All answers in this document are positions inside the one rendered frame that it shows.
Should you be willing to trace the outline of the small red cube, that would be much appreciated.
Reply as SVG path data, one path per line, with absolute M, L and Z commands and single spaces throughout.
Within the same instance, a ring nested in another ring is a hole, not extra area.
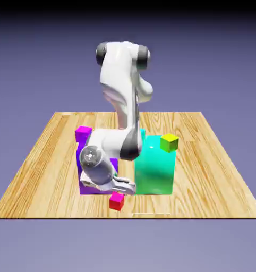
M 124 194 L 113 192 L 109 198 L 109 208 L 120 211 L 124 205 Z

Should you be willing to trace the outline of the large teal box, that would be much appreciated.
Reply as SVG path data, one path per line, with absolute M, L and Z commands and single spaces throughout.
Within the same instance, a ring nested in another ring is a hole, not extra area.
M 171 195 L 174 183 L 176 151 L 160 148 L 162 135 L 147 135 L 141 129 L 142 150 L 134 160 L 137 195 Z

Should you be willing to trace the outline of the small magenta cube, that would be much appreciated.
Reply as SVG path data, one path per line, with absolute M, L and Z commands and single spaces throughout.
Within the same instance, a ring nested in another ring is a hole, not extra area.
M 88 126 L 80 126 L 75 130 L 76 143 L 85 143 L 92 133 L 92 128 Z

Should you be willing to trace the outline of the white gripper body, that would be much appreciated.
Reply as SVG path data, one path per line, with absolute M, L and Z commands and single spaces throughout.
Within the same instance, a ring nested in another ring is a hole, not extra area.
M 119 192 L 122 194 L 134 195 L 136 184 L 128 178 L 113 176 L 110 182 L 99 186 L 101 191 Z

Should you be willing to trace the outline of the small yellow cube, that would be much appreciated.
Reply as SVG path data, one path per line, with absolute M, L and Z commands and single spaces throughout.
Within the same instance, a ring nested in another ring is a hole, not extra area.
M 168 133 L 160 137 L 160 148 L 165 152 L 171 153 L 178 149 L 179 137 Z

